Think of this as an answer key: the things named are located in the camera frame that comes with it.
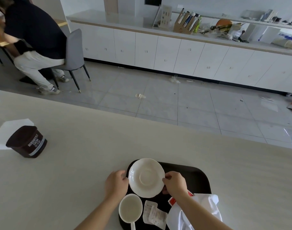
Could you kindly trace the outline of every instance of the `gray chair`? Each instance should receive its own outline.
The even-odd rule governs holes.
[[[73,31],[66,41],[66,58],[65,58],[65,64],[58,65],[52,67],[52,69],[61,69],[69,71],[72,79],[74,80],[79,92],[80,88],[76,81],[76,78],[74,74],[72,73],[73,70],[77,70],[80,68],[84,68],[89,80],[90,76],[87,72],[87,69],[84,65],[84,57],[83,57],[83,47],[82,47],[82,31],[80,29],[77,29]]]

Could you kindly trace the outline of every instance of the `shoe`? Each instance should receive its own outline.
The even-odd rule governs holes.
[[[66,78],[64,75],[62,77],[56,77],[56,79],[63,83],[69,82],[69,79]]]
[[[52,89],[39,88],[38,92],[41,95],[58,95],[60,93],[60,90],[56,89],[55,87],[53,87]]]

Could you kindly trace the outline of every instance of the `beige pants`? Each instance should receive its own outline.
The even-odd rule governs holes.
[[[40,69],[64,64],[64,59],[54,60],[38,54],[36,51],[27,51],[14,59],[15,66],[30,77],[43,89],[52,89],[53,85],[39,72]],[[52,69],[57,77],[64,75],[63,70]]]

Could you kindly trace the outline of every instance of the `white packet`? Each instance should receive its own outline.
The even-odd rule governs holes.
[[[148,221],[156,225],[157,227],[161,228],[162,230],[165,230],[166,228],[166,218],[167,213],[164,211],[161,211],[157,207],[153,206],[151,208]]]
[[[145,201],[144,212],[143,212],[143,221],[145,224],[152,224],[151,222],[148,221],[148,217],[149,217],[149,214],[151,212],[151,208],[153,206],[158,207],[158,204],[156,202],[152,202],[152,201],[148,201],[148,200]]]

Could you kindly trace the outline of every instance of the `white mug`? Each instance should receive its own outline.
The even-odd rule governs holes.
[[[131,224],[131,230],[135,230],[135,221],[137,221],[143,212],[143,203],[136,194],[127,194],[119,204],[119,216],[128,224]]]

